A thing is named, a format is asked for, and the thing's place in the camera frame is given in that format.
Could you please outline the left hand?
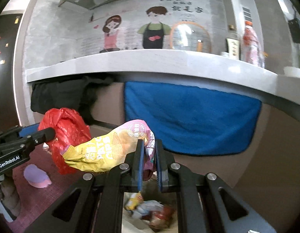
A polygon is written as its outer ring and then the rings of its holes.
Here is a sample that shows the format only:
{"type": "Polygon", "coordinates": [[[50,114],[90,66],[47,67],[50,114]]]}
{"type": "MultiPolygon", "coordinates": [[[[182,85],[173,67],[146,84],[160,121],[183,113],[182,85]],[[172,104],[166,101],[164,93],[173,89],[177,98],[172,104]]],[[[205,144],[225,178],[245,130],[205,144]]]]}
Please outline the left hand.
{"type": "Polygon", "coordinates": [[[9,222],[14,221],[21,212],[21,199],[13,179],[13,172],[0,176],[0,214],[9,222]]]}

